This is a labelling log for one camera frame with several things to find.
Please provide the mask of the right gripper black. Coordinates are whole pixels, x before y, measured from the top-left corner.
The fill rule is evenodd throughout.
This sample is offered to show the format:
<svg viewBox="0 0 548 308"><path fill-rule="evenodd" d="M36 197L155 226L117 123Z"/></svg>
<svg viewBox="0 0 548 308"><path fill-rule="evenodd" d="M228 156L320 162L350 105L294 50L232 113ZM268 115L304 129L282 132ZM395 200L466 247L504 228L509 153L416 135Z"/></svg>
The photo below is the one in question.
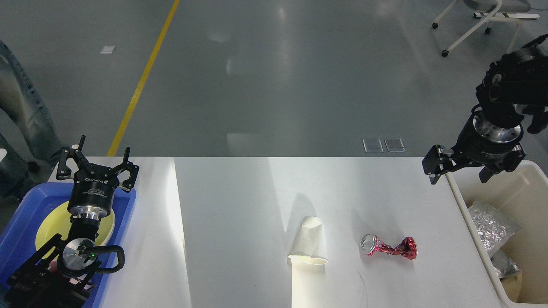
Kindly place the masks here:
<svg viewBox="0 0 548 308"><path fill-rule="evenodd" d="M520 142L523 126L501 128L488 121L485 113L472 113L460 132L455 150L433 145L422 160L423 173L434 185L446 173L471 164L483 166L478 177L487 183L495 174L513 172L526 156Z"/></svg>

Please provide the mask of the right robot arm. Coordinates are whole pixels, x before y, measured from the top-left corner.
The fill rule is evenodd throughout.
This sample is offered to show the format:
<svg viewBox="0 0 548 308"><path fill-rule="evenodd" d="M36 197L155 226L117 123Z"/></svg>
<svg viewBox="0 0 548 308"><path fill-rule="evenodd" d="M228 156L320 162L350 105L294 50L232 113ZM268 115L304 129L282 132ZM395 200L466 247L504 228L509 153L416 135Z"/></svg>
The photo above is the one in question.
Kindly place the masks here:
<svg viewBox="0 0 548 308"><path fill-rule="evenodd" d="M434 145L422 160L431 184L446 173L476 166L482 168L479 179L487 183L495 174L513 172L522 162L523 119L532 117L526 129L530 134L547 127L548 59L540 49L546 39L546 34L541 35L489 65L476 87L478 104L456 144L448 150Z"/></svg>

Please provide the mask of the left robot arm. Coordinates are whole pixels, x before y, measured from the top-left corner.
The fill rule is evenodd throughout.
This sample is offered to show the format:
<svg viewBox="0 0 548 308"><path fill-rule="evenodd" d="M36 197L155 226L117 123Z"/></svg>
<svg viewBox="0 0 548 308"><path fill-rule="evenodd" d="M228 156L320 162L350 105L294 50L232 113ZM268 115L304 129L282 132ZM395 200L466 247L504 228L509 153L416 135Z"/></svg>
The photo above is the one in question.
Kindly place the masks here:
<svg viewBox="0 0 548 308"><path fill-rule="evenodd" d="M125 251L117 245L98 245L102 220L112 213L116 189L135 186L139 166L126 148L117 166L90 163L83 154L86 137L76 148L63 148L57 180L73 180L67 212L67 236L54 234L7 279L5 300L10 308L81 308L95 274L112 274L125 265Z"/></svg>

